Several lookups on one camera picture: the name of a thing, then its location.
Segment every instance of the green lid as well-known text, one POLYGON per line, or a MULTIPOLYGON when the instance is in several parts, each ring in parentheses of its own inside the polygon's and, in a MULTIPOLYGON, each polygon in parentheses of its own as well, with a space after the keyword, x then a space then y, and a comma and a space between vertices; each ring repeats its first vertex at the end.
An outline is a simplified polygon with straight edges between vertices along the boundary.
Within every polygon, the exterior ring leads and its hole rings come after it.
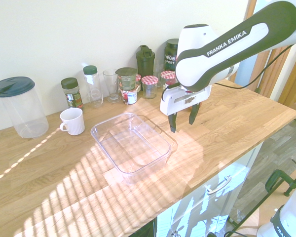
POLYGON ((61 81, 61 87, 63 89, 73 89, 78 86, 78 81, 76 78, 65 78, 61 81))
POLYGON ((13 77, 0 81, 0 97, 11 97, 23 94, 35 86, 34 81, 27 77, 13 77))
POLYGON ((89 65, 83 68, 83 73, 85 75, 94 75, 98 72, 98 69, 96 66, 89 65))
POLYGON ((132 76, 137 73, 137 69, 136 68, 120 68, 115 73, 120 76, 132 76))
POLYGON ((167 46, 170 48, 177 48, 179 43, 179 39, 168 39, 167 46))
POLYGON ((154 57, 154 52, 147 45, 140 45, 140 51, 136 53, 138 61, 150 61, 154 60, 154 57))

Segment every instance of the plastic pitcher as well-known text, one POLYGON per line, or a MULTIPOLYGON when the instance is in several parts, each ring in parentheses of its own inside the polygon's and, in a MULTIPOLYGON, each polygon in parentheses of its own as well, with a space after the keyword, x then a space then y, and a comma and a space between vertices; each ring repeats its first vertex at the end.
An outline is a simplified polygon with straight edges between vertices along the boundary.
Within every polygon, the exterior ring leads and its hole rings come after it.
POLYGON ((34 81, 27 77, 0 81, 0 100, 15 130, 23 138, 37 138, 48 130, 48 122, 34 86, 34 81))

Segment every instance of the red checkered lid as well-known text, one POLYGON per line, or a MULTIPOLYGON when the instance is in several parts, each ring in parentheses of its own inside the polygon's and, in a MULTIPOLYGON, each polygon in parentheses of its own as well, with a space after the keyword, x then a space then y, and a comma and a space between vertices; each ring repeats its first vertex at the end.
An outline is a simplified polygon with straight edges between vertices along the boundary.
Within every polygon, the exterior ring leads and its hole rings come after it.
POLYGON ((136 74, 136 81, 140 81, 140 79, 142 78, 142 76, 141 75, 139 75, 139 74, 136 74))
POLYGON ((161 76, 162 78, 165 78, 165 79, 174 79, 176 78, 176 73, 173 71, 163 71, 161 73, 161 76))
POLYGON ((142 83, 146 85, 154 85, 158 83, 158 78, 155 76, 145 76, 142 78, 142 83))

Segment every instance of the drinking glass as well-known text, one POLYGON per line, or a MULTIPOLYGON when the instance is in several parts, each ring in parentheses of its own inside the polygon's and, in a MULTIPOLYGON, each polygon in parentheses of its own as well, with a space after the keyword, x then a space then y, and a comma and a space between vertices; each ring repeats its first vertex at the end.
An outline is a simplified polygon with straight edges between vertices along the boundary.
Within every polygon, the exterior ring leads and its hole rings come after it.
POLYGON ((116 103, 121 99, 118 95, 118 78, 115 72, 116 69, 107 69, 103 72, 105 84, 107 85, 110 93, 108 101, 111 103, 116 103))
POLYGON ((161 72, 164 71, 163 69, 163 61, 162 60, 155 60, 153 65, 153 75, 158 78, 158 87, 161 87, 161 72))

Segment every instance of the tin can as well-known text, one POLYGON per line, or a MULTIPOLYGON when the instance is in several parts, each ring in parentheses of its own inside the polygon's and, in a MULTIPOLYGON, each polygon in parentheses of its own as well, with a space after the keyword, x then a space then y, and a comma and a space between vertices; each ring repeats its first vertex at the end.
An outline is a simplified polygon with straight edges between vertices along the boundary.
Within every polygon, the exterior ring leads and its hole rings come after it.
POLYGON ((137 102, 137 93, 140 91, 140 85, 136 85, 133 90, 121 90, 122 99, 126 105, 132 105, 137 102))
POLYGON ((137 69, 120 68, 115 73, 118 76, 119 88, 121 90, 130 91, 135 89, 137 69))

